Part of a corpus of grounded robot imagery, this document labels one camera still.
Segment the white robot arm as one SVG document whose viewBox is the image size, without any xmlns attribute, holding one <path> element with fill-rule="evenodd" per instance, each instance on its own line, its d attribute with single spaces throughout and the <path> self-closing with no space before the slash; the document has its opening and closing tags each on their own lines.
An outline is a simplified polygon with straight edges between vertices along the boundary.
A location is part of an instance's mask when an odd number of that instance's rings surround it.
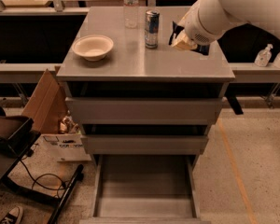
<svg viewBox="0 0 280 224">
<path fill-rule="evenodd" d="M 243 24 L 280 40 L 280 0 L 198 0 L 177 24 L 173 45 L 179 49 L 206 46 Z"/>
</svg>

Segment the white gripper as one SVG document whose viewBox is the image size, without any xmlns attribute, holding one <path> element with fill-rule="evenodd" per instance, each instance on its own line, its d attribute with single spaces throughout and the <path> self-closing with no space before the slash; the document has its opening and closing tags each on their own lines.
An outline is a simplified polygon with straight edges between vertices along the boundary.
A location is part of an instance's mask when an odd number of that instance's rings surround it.
<svg viewBox="0 0 280 224">
<path fill-rule="evenodd" d="M 223 36 L 224 10 L 218 0 L 198 0 L 177 25 L 184 31 L 174 35 L 172 47 L 194 50 Z"/>
</svg>

